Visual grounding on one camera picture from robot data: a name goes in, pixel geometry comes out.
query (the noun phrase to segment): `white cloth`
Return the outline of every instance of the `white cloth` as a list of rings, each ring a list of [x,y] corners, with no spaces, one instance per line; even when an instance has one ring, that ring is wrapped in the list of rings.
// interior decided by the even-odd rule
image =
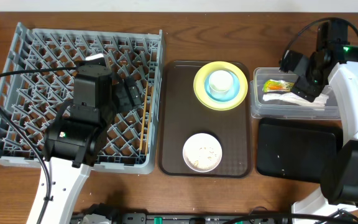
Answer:
[[[316,97],[314,102],[311,103],[311,102],[301,98],[300,96],[295,95],[294,93],[284,93],[284,94],[267,93],[267,94],[264,94],[264,96],[263,96],[264,101],[282,100],[285,102],[295,103],[300,106],[308,106],[308,107],[325,107],[328,98],[329,98],[329,96],[327,96],[325,94],[320,94],[318,97]]]

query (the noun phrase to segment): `brown tray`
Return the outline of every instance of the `brown tray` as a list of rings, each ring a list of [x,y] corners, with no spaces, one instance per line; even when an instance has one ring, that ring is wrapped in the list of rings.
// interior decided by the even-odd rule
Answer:
[[[250,137],[250,94],[236,108],[215,111],[198,101],[193,91],[197,71],[208,62],[174,61],[166,66],[161,94],[160,150],[158,166],[168,175],[242,178],[252,170]],[[249,80],[249,72],[239,67]],[[210,172],[190,169],[183,160],[186,140],[196,133],[208,133],[221,143],[220,164]]]

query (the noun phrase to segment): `white background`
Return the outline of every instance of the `white background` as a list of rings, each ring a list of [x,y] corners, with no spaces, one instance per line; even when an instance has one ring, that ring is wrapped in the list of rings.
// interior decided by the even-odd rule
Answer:
[[[358,0],[0,0],[0,11],[358,12]]]

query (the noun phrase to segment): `black tray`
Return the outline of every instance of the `black tray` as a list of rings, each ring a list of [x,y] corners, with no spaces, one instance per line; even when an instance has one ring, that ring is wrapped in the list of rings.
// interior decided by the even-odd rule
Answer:
[[[343,142],[340,128],[284,119],[263,118],[258,132],[260,174],[314,183]]]
[[[215,111],[198,101],[193,91],[197,71],[208,62],[174,61],[163,75],[158,166],[168,175],[245,177],[252,170],[250,148],[250,94],[236,108]],[[249,80],[248,69],[239,67]],[[183,145],[196,133],[208,133],[222,145],[222,160],[214,170],[200,173],[183,160]]]

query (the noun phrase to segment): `wooden table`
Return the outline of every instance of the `wooden table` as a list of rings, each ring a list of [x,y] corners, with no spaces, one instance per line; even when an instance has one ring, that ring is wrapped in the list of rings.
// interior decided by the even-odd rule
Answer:
[[[358,14],[297,13],[0,13],[0,72],[18,22],[26,27],[158,34],[172,60],[238,61],[251,73],[277,67],[288,41],[309,22],[338,16],[358,28]],[[306,54],[315,48],[314,27],[293,47]],[[350,38],[358,44],[355,35]],[[253,124],[253,137],[257,125]],[[0,223],[25,223],[34,201],[39,169],[0,166]],[[105,202],[118,208],[153,213],[237,213],[256,206],[288,211],[317,184],[266,177],[252,171],[245,179],[170,177],[157,167],[149,175],[92,172],[75,211]]]

